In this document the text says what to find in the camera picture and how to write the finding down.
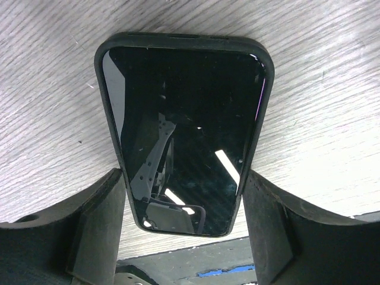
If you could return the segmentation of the black smartphone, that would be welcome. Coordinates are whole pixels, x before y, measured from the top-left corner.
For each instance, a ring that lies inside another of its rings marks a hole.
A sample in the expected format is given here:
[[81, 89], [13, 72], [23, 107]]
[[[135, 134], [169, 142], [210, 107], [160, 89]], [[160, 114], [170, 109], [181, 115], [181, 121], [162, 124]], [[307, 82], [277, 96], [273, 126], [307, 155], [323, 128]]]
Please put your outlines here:
[[94, 69], [136, 225], [228, 235], [274, 82], [268, 50], [239, 36], [123, 32]]

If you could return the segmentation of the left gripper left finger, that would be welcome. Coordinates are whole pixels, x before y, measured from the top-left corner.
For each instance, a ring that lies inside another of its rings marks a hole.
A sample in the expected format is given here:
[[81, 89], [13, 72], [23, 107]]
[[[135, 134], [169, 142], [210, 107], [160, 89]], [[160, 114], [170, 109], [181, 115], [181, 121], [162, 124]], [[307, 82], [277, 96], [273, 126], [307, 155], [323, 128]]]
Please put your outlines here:
[[1, 223], [1, 284], [113, 284], [126, 190], [112, 169], [87, 189]]

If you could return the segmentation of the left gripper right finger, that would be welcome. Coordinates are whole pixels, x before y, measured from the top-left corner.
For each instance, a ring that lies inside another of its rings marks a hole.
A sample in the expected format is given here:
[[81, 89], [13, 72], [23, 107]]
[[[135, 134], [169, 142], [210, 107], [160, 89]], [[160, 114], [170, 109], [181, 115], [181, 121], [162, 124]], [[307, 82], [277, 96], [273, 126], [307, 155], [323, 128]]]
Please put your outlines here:
[[259, 284], [379, 284], [379, 222], [341, 216], [251, 170], [243, 203]]

